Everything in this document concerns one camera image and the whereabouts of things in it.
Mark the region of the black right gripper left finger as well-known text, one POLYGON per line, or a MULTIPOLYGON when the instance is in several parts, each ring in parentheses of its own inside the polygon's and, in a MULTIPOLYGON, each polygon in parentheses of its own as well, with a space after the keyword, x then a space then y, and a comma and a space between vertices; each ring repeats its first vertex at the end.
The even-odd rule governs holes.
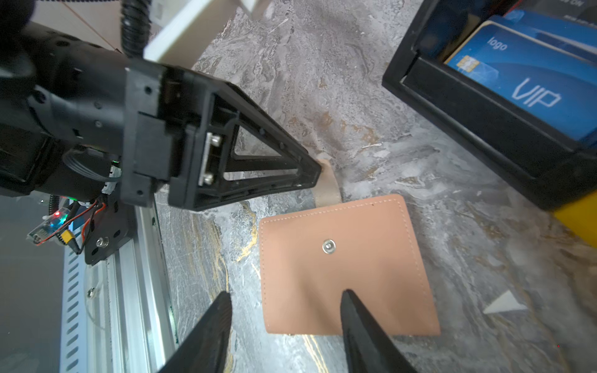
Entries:
POLYGON ((224 372, 232 320, 230 293, 221 292, 160 372, 224 372))

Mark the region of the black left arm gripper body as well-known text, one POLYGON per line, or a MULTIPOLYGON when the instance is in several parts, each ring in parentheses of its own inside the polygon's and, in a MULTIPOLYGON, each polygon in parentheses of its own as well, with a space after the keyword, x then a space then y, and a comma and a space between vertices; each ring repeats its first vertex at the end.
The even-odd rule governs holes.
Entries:
POLYGON ((36 23, 1 35, 1 193, 150 205, 181 170, 183 72, 36 23))

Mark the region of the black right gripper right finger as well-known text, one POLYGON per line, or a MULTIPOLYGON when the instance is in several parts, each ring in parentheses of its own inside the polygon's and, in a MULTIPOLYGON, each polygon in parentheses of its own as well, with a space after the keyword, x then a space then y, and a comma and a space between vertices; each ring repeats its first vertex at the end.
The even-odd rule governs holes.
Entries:
POLYGON ((350 289, 345 290, 341 297, 340 320, 350 373, 416 373, 360 298, 350 289))

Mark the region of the tan leather card holder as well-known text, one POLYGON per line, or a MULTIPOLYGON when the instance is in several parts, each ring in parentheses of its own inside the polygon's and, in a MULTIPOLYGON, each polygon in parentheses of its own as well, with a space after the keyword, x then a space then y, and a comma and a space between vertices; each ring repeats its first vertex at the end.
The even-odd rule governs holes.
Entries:
POLYGON ((259 225, 264 325, 270 334, 338 335, 340 300, 356 293, 391 336, 435 336, 440 325, 404 198, 343 202, 322 161, 314 209, 259 225))

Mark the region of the finger of the black triangular left gripper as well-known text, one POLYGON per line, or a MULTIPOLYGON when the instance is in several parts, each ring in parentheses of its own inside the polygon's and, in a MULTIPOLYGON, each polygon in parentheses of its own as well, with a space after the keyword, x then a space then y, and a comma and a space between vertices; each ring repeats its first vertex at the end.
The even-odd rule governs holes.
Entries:
POLYGON ((321 165, 231 82, 185 71, 172 110, 184 133, 170 206, 204 211, 317 184, 321 165))

